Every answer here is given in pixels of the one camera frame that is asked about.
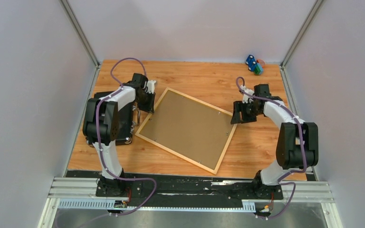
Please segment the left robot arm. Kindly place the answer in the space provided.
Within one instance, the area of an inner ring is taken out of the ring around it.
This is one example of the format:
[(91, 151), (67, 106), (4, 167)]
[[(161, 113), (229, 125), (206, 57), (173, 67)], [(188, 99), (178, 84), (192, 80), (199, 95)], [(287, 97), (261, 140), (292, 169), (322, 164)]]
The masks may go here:
[(139, 110), (154, 113), (156, 83), (135, 73), (132, 80), (122, 83), (115, 91), (87, 102), (83, 135), (98, 153), (102, 167), (98, 186), (106, 195), (122, 196), (128, 181), (116, 152), (119, 112), (125, 106), (137, 103)]

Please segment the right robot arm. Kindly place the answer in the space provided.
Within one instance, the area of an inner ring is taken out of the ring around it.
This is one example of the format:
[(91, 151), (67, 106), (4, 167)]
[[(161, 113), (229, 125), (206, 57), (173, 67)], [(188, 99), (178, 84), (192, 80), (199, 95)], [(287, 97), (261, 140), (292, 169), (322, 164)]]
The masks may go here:
[(278, 192), (284, 178), (317, 165), (318, 126), (295, 115), (280, 97), (271, 95), (267, 84), (253, 89), (239, 85), (238, 89), (243, 98), (233, 103), (231, 124), (252, 123), (263, 115), (279, 129), (275, 161), (258, 171), (249, 187), (250, 193), (264, 199)]

